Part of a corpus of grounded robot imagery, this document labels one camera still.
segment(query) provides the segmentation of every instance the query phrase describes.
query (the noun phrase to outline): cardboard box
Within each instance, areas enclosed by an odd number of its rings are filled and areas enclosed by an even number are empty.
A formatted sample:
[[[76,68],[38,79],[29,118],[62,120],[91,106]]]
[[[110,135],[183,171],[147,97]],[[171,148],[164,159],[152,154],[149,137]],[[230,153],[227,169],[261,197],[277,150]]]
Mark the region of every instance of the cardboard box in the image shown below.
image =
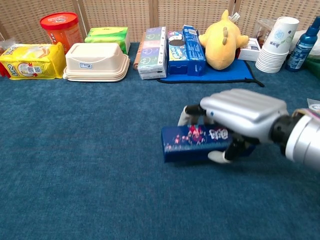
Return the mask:
[[[122,52],[129,53],[130,40],[128,27],[93,27],[86,36],[85,43],[117,43]]]
[[[239,48],[236,51],[236,58],[239,60],[256,62],[261,48],[256,38],[249,38],[249,43],[243,48]]]
[[[224,151],[231,144],[231,133],[217,124],[163,127],[162,150],[165,163],[209,161],[211,151]],[[241,156],[249,156],[255,146],[250,146]]]
[[[167,29],[153,27],[146,30],[137,70],[141,79],[167,77]]]
[[[205,72],[206,57],[199,42],[197,31],[189,25],[183,26],[183,34],[187,50],[189,76],[201,76]]]
[[[182,31],[168,31],[168,74],[187,74],[189,59]]]

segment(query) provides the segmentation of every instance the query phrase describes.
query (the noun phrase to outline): blue bottle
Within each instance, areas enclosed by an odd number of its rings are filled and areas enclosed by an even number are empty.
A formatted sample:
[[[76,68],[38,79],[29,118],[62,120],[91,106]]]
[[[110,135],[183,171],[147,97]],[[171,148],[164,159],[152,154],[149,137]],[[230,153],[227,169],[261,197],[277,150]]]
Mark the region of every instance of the blue bottle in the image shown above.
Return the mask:
[[[320,16],[317,16],[312,25],[307,31],[299,38],[294,50],[289,57],[285,69],[291,72],[298,72],[311,52],[318,39],[318,32],[320,30]]]

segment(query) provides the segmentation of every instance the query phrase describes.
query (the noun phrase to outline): teal carpet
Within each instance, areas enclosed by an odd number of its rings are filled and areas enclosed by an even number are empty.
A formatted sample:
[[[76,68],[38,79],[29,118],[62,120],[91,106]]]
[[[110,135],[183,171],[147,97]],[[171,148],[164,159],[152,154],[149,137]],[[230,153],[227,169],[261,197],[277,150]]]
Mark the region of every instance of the teal carpet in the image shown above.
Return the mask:
[[[164,163],[161,129],[230,88],[320,99],[307,70],[255,83],[0,78],[1,240],[318,240],[320,173],[261,145],[232,165]]]

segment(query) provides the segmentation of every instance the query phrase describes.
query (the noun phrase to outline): robotic hand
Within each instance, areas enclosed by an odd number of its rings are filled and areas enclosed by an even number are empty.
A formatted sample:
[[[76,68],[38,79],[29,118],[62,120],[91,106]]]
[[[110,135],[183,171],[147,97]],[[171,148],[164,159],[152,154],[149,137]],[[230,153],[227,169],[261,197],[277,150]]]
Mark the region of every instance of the robotic hand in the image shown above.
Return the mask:
[[[208,154],[212,161],[231,163],[249,145],[276,143],[287,159],[320,171],[320,118],[310,110],[297,109],[289,115],[283,100],[231,89],[185,106],[178,126],[197,124],[200,116],[204,124],[219,124],[232,133],[226,151]]]

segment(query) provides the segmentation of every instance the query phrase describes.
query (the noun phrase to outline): white plastic container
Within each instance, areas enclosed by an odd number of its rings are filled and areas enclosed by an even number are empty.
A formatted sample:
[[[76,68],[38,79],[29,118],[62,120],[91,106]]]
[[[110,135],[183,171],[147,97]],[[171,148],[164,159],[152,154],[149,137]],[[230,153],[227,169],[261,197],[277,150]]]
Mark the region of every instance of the white plastic container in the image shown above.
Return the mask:
[[[127,57],[125,64],[121,68],[121,73],[117,75],[106,74],[106,75],[73,75],[67,74],[67,68],[64,69],[63,78],[73,82],[119,82],[121,81],[127,74],[128,68],[130,65],[130,59]]]
[[[118,82],[130,65],[117,43],[76,43],[65,58],[63,78],[74,82]]]
[[[117,43],[75,43],[65,58],[68,75],[92,76],[121,74],[128,56]]]

